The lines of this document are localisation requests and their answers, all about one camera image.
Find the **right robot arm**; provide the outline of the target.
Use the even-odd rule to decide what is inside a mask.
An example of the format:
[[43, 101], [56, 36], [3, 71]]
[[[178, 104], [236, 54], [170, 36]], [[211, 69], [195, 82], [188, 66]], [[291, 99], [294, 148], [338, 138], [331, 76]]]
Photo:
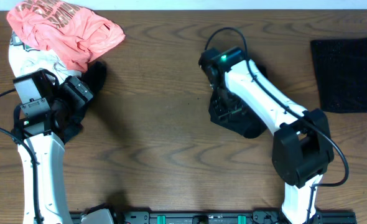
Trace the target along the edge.
[[239, 47], [205, 50], [198, 61], [213, 90], [211, 122], [253, 139], [272, 134], [272, 164], [284, 181], [282, 213], [290, 223], [316, 214], [316, 191], [334, 160], [326, 115], [281, 93]]

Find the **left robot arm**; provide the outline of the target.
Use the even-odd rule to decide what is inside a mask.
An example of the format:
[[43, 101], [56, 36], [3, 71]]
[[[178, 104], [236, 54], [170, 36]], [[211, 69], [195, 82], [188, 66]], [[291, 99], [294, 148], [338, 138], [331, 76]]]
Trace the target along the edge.
[[65, 131], [93, 92], [79, 78], [63, 83], [39, 69], [14, 79], [21, 104], [14, 134], [24, 173], [24, 223], [72, 223], [63, 178]]

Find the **black t-shirt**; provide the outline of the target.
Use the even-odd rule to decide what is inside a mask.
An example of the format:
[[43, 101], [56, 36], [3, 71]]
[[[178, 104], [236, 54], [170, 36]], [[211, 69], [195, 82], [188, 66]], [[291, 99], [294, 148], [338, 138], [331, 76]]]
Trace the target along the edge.
[[232, 67], [208, 65], [203, 69], [213, 88], [208, 107], [210, 121], [244, 138], [254, 139], [265, 132], [267, 127], [244, 100], [223, 85], [222, 73], [229, 72]]

